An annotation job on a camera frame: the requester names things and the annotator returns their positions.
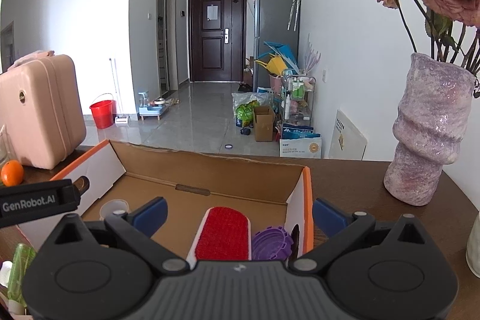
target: refrigerator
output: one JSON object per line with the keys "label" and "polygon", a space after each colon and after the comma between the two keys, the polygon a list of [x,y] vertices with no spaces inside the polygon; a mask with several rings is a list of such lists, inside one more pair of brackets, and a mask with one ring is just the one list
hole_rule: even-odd
{"label": "refrigerator", "polygon": [[[298,60],[299,19],[297,31],[294,31],[296,7],[293,13],[290,30],[287,30],[290,18],[290,9],[293,0],[255,0],[255,41],[253,55],[258,59],[270,50],[263,42],[287,44]],[[257,87],[270,87],[268,71],[257,63],[253,66],[253,90]]]}

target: purple ceramic vase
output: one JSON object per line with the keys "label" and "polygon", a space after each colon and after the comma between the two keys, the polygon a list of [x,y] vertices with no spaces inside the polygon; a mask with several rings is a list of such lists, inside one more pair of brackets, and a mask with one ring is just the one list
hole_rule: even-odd
{"label": "purple ceramic vase", "polygon": [[475,77],[458,65],[414,53],[393,134],[399,141],[383,183],[410,205],[430,202],[444,164],[458,158]]}

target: dark wooden table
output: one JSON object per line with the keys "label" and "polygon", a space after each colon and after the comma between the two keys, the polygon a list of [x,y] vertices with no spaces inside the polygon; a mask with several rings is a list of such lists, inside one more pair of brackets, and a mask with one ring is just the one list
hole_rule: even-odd
{"label": "dark wooden table", "polygon": [[[86,150],[88,148],[79,148],[51,171],[27,167],[26,182],[49,180]],[[383,187],[383,175],[389,164],[387,162],[278,157],[253,157],[253,159],[310,167],[314,199],[326,198],[346,212],[367,211],[378,220],[384,221],[395,221],[404,213],[412,213],[419,217],[459,279],[460,291],[448,319],[480,319],[480,279],[471,273],[465,260],[467,240],[478,211],[447,174],[442,173],[438,189],[430,204],[414,207],[393,198]],[[315,229],[315,245],[320,245],[325,239],[322,232]],[[0,256],[3,259],[11,259],[14,244],[23,240],[25,239],[15,228],[1,230]]]}

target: green transparent bottle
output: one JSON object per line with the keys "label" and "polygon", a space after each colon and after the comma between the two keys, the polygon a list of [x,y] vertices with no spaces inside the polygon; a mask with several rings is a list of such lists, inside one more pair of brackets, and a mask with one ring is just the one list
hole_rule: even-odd
{"label": "green transparent bottle", "polygon": [[27,307],[22,295],[22,281],[34,257],[35,250],[32,247],[23,243],[17,245],[15,255],[13,256],[10,278],[8,280],[8,299],[10,302],[13,301],[11,304],[9,302],[9,308],[11,306],[23,307],[23,311],[25,311]]}

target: pink suitcase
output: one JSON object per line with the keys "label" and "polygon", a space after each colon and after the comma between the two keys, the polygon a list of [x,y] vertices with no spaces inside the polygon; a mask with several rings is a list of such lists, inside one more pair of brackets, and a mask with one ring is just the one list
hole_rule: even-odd
{"label": "pink suitcase", "polygon": [[24,165],[52,169],[86,137],[73,60],[32,60],[0,75],[0,123]]}

